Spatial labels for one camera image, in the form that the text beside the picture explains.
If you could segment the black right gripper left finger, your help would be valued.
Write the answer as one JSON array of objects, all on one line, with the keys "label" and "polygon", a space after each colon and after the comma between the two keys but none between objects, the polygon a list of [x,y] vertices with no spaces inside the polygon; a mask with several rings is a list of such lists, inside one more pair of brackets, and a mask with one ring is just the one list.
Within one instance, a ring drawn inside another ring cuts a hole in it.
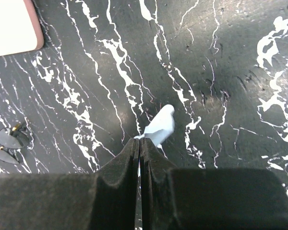
[{"label": "black right gripper left finger", "polygon": [[132,230],[140,142],[93,174],[0,175],[0,230]]}]

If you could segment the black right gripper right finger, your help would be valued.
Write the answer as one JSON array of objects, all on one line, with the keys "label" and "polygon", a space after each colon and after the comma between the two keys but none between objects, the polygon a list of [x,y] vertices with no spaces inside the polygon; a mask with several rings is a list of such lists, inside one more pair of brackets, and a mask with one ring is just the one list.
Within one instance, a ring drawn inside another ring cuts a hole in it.
[{"label": "black right gripper right finger", "polygon": [[140,141],[145,230],[288,230],[288,196],[268,170],[178,168]]}]

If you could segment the light blue cleaning cloth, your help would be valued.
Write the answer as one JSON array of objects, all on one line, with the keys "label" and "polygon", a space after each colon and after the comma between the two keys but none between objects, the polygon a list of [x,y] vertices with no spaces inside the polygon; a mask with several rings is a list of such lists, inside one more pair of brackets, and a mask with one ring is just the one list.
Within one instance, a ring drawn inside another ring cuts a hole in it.
[{"label": "light blue cleaning cloth", "polygon": [[157,148],[162,148],[162,143],[174,132],[174,112],[175,109],[172,105],[163,106],[149,125],[145,127],[144,133],[134,138],[149,138]]}]

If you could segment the pink glasses case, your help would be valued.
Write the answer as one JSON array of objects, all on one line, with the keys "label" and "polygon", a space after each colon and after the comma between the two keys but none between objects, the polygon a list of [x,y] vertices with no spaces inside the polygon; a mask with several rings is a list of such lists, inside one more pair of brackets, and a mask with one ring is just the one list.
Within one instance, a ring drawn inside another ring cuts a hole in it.
[{"label": "pink glasses case", "polygon": [[31,0],[0,0],[0,56],[41,49],[44,36]]}]

